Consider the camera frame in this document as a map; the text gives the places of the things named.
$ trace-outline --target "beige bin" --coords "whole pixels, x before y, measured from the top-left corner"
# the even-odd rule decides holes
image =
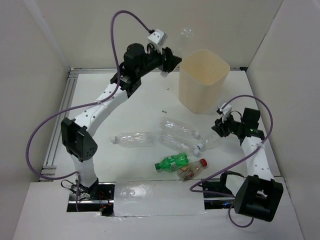
[[[216,103],[230,66],[209,50],[198,50],[180,64],[179,100],[198,114]]]

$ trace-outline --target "green plastic bottle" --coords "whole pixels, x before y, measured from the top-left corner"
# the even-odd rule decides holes
[[[155,169],[158,171],[162,170],[165,172],[172,173],[178,170],[179,168],[187,165],[188,162],[189,160],[187,158],[187,154],[183,152],[179,153],[178,155],[167,156],[161,162],[156,163],[154,166]]]

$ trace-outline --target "white wall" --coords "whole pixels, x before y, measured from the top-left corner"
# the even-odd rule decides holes
[[[272,148],[306,240],[320,239],[319,4],[284,0],[247,72],[273,113]]]
[[[168,34],[174,47],[183,28],[194,31],[187,53],[208,49],[231,67],[248,67],[282,0],[36,0],[44,20],[74,68],[115,66],[110,22],[129,10],[151,29]],[[116,20],[119,58],[132,42],[147,43],[147,32],[130,16]]]
[[[68,72],[23,0],[2,1],[0,22],[0,238],[8,240],[29,183],[37,180],[25,163],[27,140],[59,108]],[[39,171],[52,128],[53,122],[45,126],[31,148],[32,163]]]

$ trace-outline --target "white tabletop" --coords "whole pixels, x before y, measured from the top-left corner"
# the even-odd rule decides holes
[[[72,106],[94,101],[106,88],[114,73],[79,74],[72,100]],[[226,102],[240,94],[252,95],[252,91],[244,71],[230,71],[223,84],[221,97],[206,114],[195,114],[188,110],[178,99],[179,73],[172,72],[163,78],[159,72],[151,72],[142,78],[140,88],[120,105],[101,124],[96,131],[94,140],[98,150],[93,157],[95,172],[100,182],[116,182],[119,180],[176,180],[175,173],[156,172],[155,163],[164,157],[177,154],[161,144],[154,147],[126,148],[112,144],[111,136],[130,132],[159,132],[161,117],[170,117],[192,125],[200,134],[211,132],[211,127],[220,116],[216,113],[217,104]],[[232,102],[232,109],[243,112],[245,107],[257,109],[255,100],[240,98]],[[84,109],[77,109],[70,113],[72,119]],[[264,130],[262,121],[260,129]],[[280,172],[272,152],[269,141],[266,142],[266,154],[271,172],[280,176]],[[239,140],[230,135],[219,147],[207,150],[199,157],[190,156],[190,162],[205,158],[208,166],[197,179],[205,178],[231,163],[244,157]],[[68,155],[61,140],[58,142],[55,164],[56,176],[62,176],[74,171],[73,161]],[[232,169],[235,172],[247,174],[246,163]]]
[[[81,74],[72,105],[94,101],[111,76],[112,74]],[[190,112],[178,100],[178,78],[178,72],[171,73],[167,78],[162,78],[158,72],[145,76],[137,92],[107,118],[94,136],[98,144],[98,151],[94,156],[95,172],[101,182],[116,181],[116,216],[100,216],[98,212],[66,212],[69,191],[60,186],[60,181],[35,182],[30,184],[14,239],[303,240],[285,187],[272,222],[255,220],[249,228],[238,228],[228,219],[227,209],[204,209],[202,193],[188,191],[195,180],[181,182],[176,180],[175,173],[156,172],[154,164],[162,157],[176,154],[175,151],[160,144],[155,147],[124,148],[109,141],[109,137],[119,133],[159,131],[162,116],[189,123],[202,134],[211,131],[211,126],[218,117],[213,114],[215,107],[211,109],[211,113],[208,111],[209,114]],[[252,94],[247,76],[242,71],[231,71],[223,85],[222,99],[226,101],[239,94]],[[244,107],[257,108],[255,101],[249,98],[239,99],[232,105],[234,110],[240,112]],[[80,112],[72,112],[70,118]],[[279,176],[269,142],[266,145],[266,154],[273,175]],[[55,156],[56,176],[74,171],[70,156],[60,143]],[[230,136],[220,147],[208,150],[200,156],[206,158],[208,167],[198,178],[204,178],[243,156],[238,139]],[[246,174],[245,164],[233,170]],[[283,178],[276,177],[275,180],[285,186]],[[143,191],[151,188],[161,194],[151,194],[152,199],[147,199],[142,192],[140,202],[133,202],[132,207],[126,206],[128,201],[117,193],[121,193],[121,189],[128,186],[135,188],[136,192],[141,188]],[[232,216],[242,225],[250,220],[234,212]]]

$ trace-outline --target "white table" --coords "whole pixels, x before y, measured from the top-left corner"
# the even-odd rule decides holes
[[[94,101],[111,76],[113,74],[80,74],[72,106]],[[171,73],[167,78],[162,78],[158,72],[146,75],[137,92],[100,126],[94,136],[98,144],[94,164],[101,182],[145,181],[160,185],[178,179],[174,173],[157,173],[154,167],[162,157],[176,154],[175,151],[160,144],[155,147],[123,148],[109,140],[111,136],[124,132],[159,131],[159,121],[163,116],[189,123],[201,134],[211,131],[211,126],[219,117],[214,114],[215,107],[207,114],[190,112],[178,100],[178,79],[178,72]],[[252,95],[247,76],[243,71],[231,71],[223,85],[219,102],[239,94]],[[250,98],[238,99],[232,106],[240,112],[244,107],[257,108],[255,101]],[[71,112],[69,118],[80,112],[81,110]],[[280,176],[269,142],[266,145],[266,154],[273,175]],[[208,167],[198,178],[211,175],[243,156],[238,139],[230,136],[220,147],[199,156],[207,160]],[[56,147],[55,163],[56,176],[74,171],[70,156],[60,141]],[[244,175],[247,173],[245,163],[232,170]],[[285,186],[282,177],[276,177],[276,181]],[[181,189],[188,189],[189,185],[191,183],[188,181],[181,182]],[[195,204],[203,201],[201,193],[192,194],[197,195]],[[274,220],[271,223],[255,220],[253,225],[246,229],[233,226],[226,209],[207,210],[204,214],[148,217],[104,217],[97,212],[69,213],[66,212],[68,196],[69,192],[61,188],[60,181],[31,183],[14,239],[303,239],[286,188]],[[170,195],[160,195],[155,201],[162,207],[162,203],[168,198]],[[189,201],[187,206],[192,208],[193,203]],[[249,221],[242,215],[233,214],[233,217],[240,224]]]

